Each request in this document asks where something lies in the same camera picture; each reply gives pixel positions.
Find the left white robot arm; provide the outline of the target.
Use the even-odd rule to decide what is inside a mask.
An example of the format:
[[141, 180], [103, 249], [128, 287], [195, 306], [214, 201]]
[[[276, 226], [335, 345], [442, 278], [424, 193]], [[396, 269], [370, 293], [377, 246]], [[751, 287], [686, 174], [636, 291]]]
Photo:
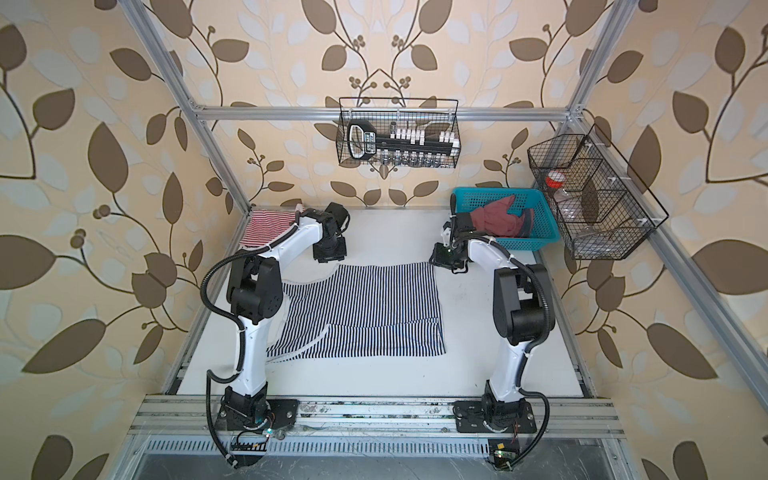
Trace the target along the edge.
[[291, 423], [296, 403], [271, 407], [267, 399], [267, 339], [284, 298], [281, 268], [308, 248], [319, 263], [342, 260], [349, 219], [346, 208], [334, 202], [323, 210], [297, 206], [292, 213], [256, 212], [248, 224], [256, 237], [244, 238], [240, 249], [218, 264], [229, 268], [229, 309], [212, 310], [234, 321], [238, 333], [234, 373], [217, 381], [225, 387], [220, 414], [228, 429], [263, 432]]

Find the blue white striped tank top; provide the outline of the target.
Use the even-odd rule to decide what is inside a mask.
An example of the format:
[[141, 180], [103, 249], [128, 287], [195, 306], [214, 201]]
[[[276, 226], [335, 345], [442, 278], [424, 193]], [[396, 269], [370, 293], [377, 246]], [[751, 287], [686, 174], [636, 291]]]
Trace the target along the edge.
[[341, 264], [327, 278], [286, 283], [282, 331], [273, 362], [358, 357], [435, 357], [446, 353], [433, 266]]

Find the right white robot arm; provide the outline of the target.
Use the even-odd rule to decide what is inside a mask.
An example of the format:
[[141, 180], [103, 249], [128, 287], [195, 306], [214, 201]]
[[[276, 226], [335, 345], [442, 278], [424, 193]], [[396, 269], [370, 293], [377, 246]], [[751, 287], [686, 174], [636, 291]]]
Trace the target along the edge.
[[551, 289], [541, 264], [525, 264], [501, 243], [474, 228], [468, 213], [453, 213], [442, 227], [429, 263], [466, 273], [471, 263], [492, 275], [492, 318], [501, 338], [497, 362], [478, 401], [454, 404], [462, 432], [511, 433], [536, 430], [528, 398], [539, 395], [522, 387], [533, 350], [554, 329]]

